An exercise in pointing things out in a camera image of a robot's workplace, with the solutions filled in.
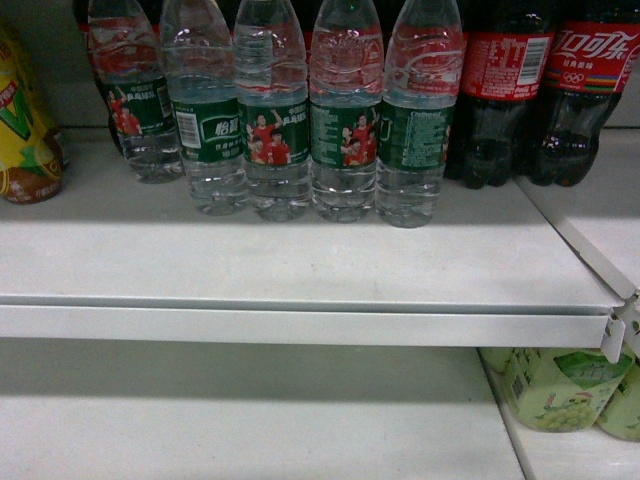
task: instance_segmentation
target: water bottle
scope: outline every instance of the water bottle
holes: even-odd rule
[[[313,206],[356,221],[373,206],[384,47],[372,0],[325,0],[311,43]]]
[[[464,38],[454,0],[407,0],[385,63],[376,211],[403,228],[426,225],[440,194]]]
[[[248,193],[224,16],[213,0],[167,0],[160,33],[191,198],[207,215],[242,210]]]
[[[311,185],[306,49],[291,2],[242,0],[234,46],[249,200],[265,220],[292,220]]]
[[[124,156],[142,183],[183,175],[158,40],[135,0],[89,2],[89,49]]]

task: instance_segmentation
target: barcode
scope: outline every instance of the barcode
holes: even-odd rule
[[[198,119],[193,113],[176,112],[180,142],[185,147],[200,148],[200,135],[198,134]]]
[[[160,108],[162,108],[162,116],[168,118],[171,116],[171,100],[167,87],[158,88],[158,99],[160,100]]]
[[[524,385],[522,384],[522,380],[520,380],[520,375],[516,375],[516,378],[511,384],[511,390],[513,390],[513,394],[516,396],[516,400],[519,400],[520,395],[522,395],[522,392],[524,392]]]
[[[532,85],[538,82],[538,77],[544,67],[548,45],[548,38],[532,38],[527,42],[527,51],[524,54],[518,85]]]

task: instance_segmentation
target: green drink package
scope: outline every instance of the green drink package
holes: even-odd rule
[[[509,347],[484,347],[480,349],[480,356],[496,373],[504,373],[507,370],[512,355],[513,348]]]
[[[597,422],[614,437],[640,442],[640,359],[620,382]]]
[[[593,425],[634,364],[629,349],[618,363],[598,350],[516,348],[504,377],[504,396],[524,425],[574,432]]]

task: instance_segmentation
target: store shelf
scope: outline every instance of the store shelf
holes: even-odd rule
[[[524,478],[474,349],[0,339],[0,369],[3,478]]]
[[[57,197],[0,205],[0,336],[593,347],[620,304],[514,183],[446,182],[414,230],[210,218],[97,135]]]
[[[518,183],[558,232],[623,299],[640,291],[640,130],[605,130],[578,185]]]
[[[598,426],[573,433],[532,430],[513,416],[500,397],[502,376],[489,373],[498,406],[527,480],[620,480],[640,472],[638,444],[618,440]]]

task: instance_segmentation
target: soda bottle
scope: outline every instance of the soda bottle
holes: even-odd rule
[[[151,25],[155,29],[158,26],[158,21],[160,19],[162,0],[140,0],[140,6],[144,10],[147,18],[149,18],[149,21],[151,22]],[[91,55],[91,52],[89,51],[89,0],[73,0],[72,8],[73,15],[78,25],[78,30],[80,30],[80,33],[82,33],[84,39],[94,83],[96,84],[98,92],[100,93],[100,97],[105,102],[105,106],[107,106],[108,110],[106,92],[104,91],[102,80],[100,80],[100,76],[96,71],[96,65],[93,59],[93,55]],[[118,131],[116,130],[116,125],[111,115],[107,115],[107,125],[109,128],[109,133],[111,133],[111,138],[114,145],[116,146],[118,151],[122,153],[122,146],[120,145],[120,141],[118,140]]]
[[[483,8],[469,35],[451,135],[450,168],[463,164],[468,188],[511,178],[514,135],[538,92],[555,31],[550,0],[494,0]]]
[[[569,2],[523,129],[528,175],[570,187],[587,175],[598,138],[640,52],[640,2]]]

